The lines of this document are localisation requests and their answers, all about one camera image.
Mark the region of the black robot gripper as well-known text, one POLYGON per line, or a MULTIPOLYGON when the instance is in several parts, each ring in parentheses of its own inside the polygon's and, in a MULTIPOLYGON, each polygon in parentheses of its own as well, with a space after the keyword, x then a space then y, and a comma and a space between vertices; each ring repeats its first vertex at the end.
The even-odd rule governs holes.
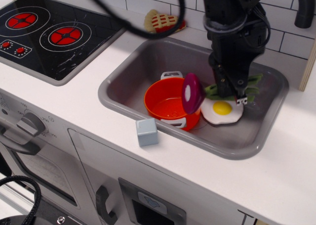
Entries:
POLYGON ((250 65, 264 53, 266 27, 246 27, 235 33, 208 31, 213 52, 209 64, 213 69, 217 92, 221 98, 232 98, 237 105, 246 105, 250 65))

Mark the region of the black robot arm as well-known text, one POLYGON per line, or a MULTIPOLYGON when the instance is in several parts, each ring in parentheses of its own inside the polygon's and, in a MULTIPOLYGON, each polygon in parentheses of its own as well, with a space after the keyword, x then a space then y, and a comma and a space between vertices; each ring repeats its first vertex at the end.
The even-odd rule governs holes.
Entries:
POLYGON ((264 53, 271 28, 261 0, 203 0, 204 27, 212 42, 209 64, 220 97, 247 104, 249 68, 264 53))

